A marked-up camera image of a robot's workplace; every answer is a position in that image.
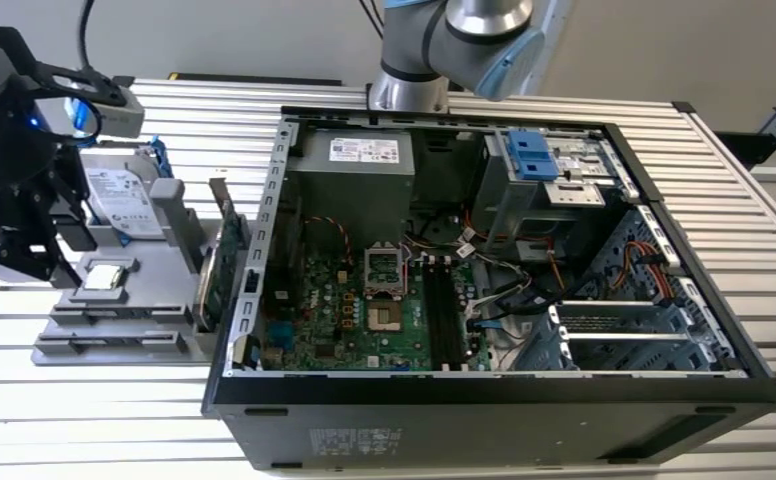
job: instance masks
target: motherboard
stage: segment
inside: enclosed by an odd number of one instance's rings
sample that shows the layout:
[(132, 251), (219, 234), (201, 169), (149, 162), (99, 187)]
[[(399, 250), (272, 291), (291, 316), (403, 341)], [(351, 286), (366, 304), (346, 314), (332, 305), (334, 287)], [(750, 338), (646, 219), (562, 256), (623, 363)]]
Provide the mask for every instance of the motherboard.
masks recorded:
[[(434, 370), (434, 358), (440, 358), (439, 338), (446, 336), (458, 342), (467, 365), (462, 368), (488, 370), (486, 339), (468, 335), (462, 319), (466, 302), (476, 295), (471, 265), (456, 263), (446, 269), (451, 295), (439, 295), (434, 302), (427, 297), (430, 273), (422, 260), (402, 260), (400, 278), (395, 278), (384, 252), (372, 260), (367, 273), (372, 279), (379, 277), (382, 284), (400, 285), (399, 291), (374, 294), (367, 288), (364, 255), (355, 257), (352, 267), (336, 256), (307, 256), (299, 305), (284, 309), (268, 325), (264, 367), (288, 371), (428, 371)], [(452, 322), (452, 331), (444, 335), (432, 331), (434, 304), (439, 315)]]

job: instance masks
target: green motherboard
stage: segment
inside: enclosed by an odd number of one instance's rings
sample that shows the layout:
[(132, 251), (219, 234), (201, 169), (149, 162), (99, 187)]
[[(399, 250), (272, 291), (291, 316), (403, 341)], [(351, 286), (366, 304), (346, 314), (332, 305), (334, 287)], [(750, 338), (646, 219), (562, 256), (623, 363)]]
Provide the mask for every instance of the green motherboard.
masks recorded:
[[(408, 264), (406, 294), (395, 301), (366, 298), (363, 260), (363, 256), (358, 257), (350, 268), (338, 257), (319, 254), (307, 257), (300, 305), (287, 309), (279, 321), (268, 325), (274, 352), (272, 358), (264, 359), (268, 368), (299, 371), (434, 369), (422, 263)], [(456, 322), (462, 326), (462, 306), (476, 293), (471, 265), (455, 264), (451, 277), (455, 298), (448, 302), (456, 305)], [(463, 342), (467, 342), (464, 326), (460, 328)], [(479, 351), (466, 363), (470, 370), (488, 370), (486, 340), (478, 338)]]

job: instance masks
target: blue drive bay latch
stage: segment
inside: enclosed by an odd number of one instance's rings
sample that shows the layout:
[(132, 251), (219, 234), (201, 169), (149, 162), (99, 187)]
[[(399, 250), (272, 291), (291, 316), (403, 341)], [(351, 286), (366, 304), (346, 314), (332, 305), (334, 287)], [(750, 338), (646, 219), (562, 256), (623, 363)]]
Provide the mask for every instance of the blue drive bay latch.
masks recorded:
[(522, 180), (555, 180), (560, 175), (560, 169), (551, 158), (548, 142), (542, 133), (508, 131), (507, 151), (518, 165), (516, 176)]

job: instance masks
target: sticker label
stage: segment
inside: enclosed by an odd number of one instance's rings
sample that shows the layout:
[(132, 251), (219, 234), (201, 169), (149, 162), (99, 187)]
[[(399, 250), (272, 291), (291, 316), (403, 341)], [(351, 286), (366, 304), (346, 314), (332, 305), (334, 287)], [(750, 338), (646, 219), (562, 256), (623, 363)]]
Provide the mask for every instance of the sticker label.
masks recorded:
[(132, 238), (160, 238), (163, 228), (139, 176), (127, 170), (87, 168), (92, 195), (109, 224)]
[(319, 456), (396, 455), (402, 428), (312, 428), (311, 447)]
[(572, 160), (571, 158), (559, 158), (558, 166), (560, 167), (562, 172), (570, 169), (580, 170), (580, 162), (578, 160)]
[(475, 250), (476, 248), (474, 248), (474, 245), (467, 243), (462, 247), (459, 247), (459, 249), (456, 250), (456, 254), (460, 256), (460, 258), (466, 258), (475, 252)]
[(330, 161), (364, 163), (400, 163), (400, 142), (336, 138), (332, 140)]
[(474, 228), (471, 228), (471, 227), (466, 227), (466, 229), (463, 230), (463, 236), (462, 236), (462, 239), (463, 239), (466, 242), (470, 242), (470, 241), (471, 241), (471, 239), (474, 238), (474, 236), (475, 236), (476, 234), (478, 234), (478, 232), (475, 232), (475, 231), (474, 231)]

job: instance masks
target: gray robot arm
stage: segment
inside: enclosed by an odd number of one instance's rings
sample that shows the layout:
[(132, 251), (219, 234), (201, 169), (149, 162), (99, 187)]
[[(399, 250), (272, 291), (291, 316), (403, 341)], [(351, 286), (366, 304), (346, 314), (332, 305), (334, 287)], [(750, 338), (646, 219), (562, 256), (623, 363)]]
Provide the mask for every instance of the gray robot arm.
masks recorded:
[(375, 110), (447, 112), (454, 81), (494, 101), (516, 93), (544, 45), (531, 0), (386, 0)]

